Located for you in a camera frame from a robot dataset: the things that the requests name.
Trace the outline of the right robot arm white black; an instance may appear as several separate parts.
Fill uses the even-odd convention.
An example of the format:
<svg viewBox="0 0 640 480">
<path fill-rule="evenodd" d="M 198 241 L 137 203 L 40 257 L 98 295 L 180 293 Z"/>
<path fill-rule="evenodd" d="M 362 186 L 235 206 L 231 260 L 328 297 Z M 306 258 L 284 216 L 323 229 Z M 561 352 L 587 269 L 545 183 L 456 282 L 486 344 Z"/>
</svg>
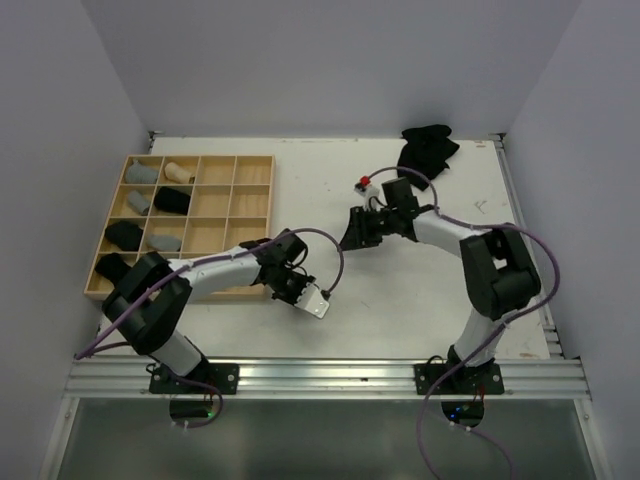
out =
<svg viewBox="0 0 640 480">
<path fill-rule="evenodd" d="M 462 264 L 471 313 L 445 362 L 422 365 L 418 391 L 464 395 L 489 384 L 507 317 L 523 311 L 541 290 L 521 233 L 505 225 L 466 226 L 450 219 L 436 205 L 420 204 L 404 177 L 375 187 L 364 176 L 354 189 L 364 203 L 349 212 L 342 250 L 373 248 L 398 235 L 436 247 Z"/>
</svg>

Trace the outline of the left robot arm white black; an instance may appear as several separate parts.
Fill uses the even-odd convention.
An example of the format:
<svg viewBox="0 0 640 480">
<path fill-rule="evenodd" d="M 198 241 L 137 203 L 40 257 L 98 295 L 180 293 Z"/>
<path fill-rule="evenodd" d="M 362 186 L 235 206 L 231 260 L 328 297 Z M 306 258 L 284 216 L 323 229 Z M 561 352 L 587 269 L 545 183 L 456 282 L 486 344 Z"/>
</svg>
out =
<svg viewBox="0 0 640 480">
<path fill-rule="evenodd" d="M 293 266 L 306 250 L 307 245 L 285 229 L 273 240 L 243 242 L 221 255 L 167 260 L 147 254 L 117 282 L 102 312 L 115 322 L 133 309 L 116 329 L 138 355 L 159 364 L 152 373 L 156 379 L 151 392 L 230 393 L 237 373 L 219 370 L 178 332 L 186 305 L 229 288 L 265 285 L 274 300 L 323 318 L 328 300 L 313 276 Z"/>
</svg>

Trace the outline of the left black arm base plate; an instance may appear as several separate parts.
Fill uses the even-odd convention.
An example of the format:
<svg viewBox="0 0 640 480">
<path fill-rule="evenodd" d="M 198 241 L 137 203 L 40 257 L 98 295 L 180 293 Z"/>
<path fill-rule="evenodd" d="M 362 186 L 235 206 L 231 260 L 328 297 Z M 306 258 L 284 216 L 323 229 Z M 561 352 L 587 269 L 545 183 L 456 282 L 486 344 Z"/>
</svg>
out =
<svg viewBox="0 0 640 480">
<path fill-rule="evenodd" d="M 236 363 L 201 362 L 184 380 L 177 380 L 166 365 L 148 364 L 145 370 L 151 375 L 149 392 L 168 395 L 205 394 L 208 389 L 193 382 L 215 387 L 223 395 L 235 395 L 239 383 L 239 365 Z"/>
</svg>

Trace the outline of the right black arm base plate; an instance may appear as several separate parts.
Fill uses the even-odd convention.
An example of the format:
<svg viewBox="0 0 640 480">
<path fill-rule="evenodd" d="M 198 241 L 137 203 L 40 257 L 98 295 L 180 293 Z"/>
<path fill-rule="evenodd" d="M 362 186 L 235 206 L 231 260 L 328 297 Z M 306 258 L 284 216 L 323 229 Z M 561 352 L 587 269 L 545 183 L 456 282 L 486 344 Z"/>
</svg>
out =
<svg viewBox="0 0 640 480">
<path fill-rule="evenodd" d="M 426 395 L 431 386 L 453 367 L 439 356 L 415 363 L 413 375 L 418 395 Z M 481 367 L 462 367 L 439 383 L 433 394 L 445 396 L 502 395 L 505 393 L 502 373 L 495 362 Z"/>
</svg>

